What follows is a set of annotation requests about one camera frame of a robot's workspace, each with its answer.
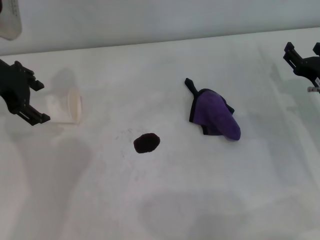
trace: white object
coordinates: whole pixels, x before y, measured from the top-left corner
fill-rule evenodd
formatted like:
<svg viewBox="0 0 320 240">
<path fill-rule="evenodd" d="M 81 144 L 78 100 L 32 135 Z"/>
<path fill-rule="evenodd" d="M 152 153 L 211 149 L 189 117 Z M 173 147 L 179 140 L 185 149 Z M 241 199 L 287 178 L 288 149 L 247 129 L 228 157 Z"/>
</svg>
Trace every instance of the white object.
<svg viewBox="0 0 320 240">
<path fill-rule="evenodd" d="M 70 79 L 86 111 L 61 132 L 0 108 L 0 239 L 315 239 L 320 96 L 283 56 L 290 41 L 314 56 L 319 39 L 312 28 L 2 57 L 48 91 Z M 235 109 L 239 142 L 189 122 L 186 78 Z M 161 142 L 138 154 L 144 133 Z"/>
<path fill-rule="evenodd" d="M 1 0 L 0 37 L 16 39 L 22 31 L 18 0 Z"/>
<path fill-rule="evenodd" d="M 82 115 L 81 95 L 77 88 L 71 88 L 67 95 L 48 94 L 30 100 L 38 112 L 50 116 L 49 123 L 78 124 Z"/>
</svg>

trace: folded cloth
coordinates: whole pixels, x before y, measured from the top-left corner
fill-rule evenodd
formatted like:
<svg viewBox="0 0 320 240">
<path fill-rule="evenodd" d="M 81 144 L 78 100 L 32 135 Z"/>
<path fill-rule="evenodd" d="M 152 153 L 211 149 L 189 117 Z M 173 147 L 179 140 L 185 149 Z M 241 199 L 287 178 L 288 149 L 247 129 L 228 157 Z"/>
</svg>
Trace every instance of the folded cloth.
<svg viewBox="0 0 320 240">
<path fill-rule="evenodd" d="M 238 141 L 241 136 L 240 127 L 232 116 L 235 110 L 226 100 L 210 89 L 197 91 L 189 78 L 184 83 L 194 96 L 189 121 L 200 125 L 204 135 L 224 135 Z"/>
</svg>

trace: small dark sponge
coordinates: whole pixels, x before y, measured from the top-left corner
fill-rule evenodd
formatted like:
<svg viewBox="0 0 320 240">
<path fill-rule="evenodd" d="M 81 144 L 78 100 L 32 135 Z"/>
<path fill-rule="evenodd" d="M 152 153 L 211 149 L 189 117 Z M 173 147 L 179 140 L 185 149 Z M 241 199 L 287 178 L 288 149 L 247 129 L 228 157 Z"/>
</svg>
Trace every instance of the small dark sponge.
<svg viewBox="0 0 320 240">
<path fill-rule="evenodd" d="M 138 154 L 150 153 L 160 144 L 160 138 L 154 133 L 146 133 L 134 140 L 134 149 Z"/>
</svg>

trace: white wall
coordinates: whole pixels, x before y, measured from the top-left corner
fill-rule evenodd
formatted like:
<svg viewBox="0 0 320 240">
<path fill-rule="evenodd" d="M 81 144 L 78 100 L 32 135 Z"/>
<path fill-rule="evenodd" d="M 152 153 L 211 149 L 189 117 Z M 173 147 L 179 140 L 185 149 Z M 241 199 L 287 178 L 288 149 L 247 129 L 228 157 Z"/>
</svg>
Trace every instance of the white wall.
<svg viewBox="0 0 320 240">
<path fill-rule="evenodd" d="M 320 26 L 319 0 L 19 0 L 0 55 Z"/>
</svg>

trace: translucent plastic cup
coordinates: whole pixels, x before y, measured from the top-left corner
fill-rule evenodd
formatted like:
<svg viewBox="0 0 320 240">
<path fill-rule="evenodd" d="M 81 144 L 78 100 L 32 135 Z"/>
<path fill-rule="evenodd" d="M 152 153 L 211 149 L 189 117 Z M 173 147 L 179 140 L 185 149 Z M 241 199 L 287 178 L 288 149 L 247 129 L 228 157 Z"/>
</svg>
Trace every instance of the translucent plastic cup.
<svg viewBox="0 0 320 240">
<path fill-rule="evenodd" d="M 77 88 L 71 88 L 65 96 L 48 94 L 31 99 L 30 105 L 41 114 L 49 115 L 48 123 L 79 124 L 81 120 L 82 101 Z"/>
<path fill-rule="evenodd" d="M 1 0 L 0 37 L 14 40 L 22 32 L 18 0 Z"/>
</svg>

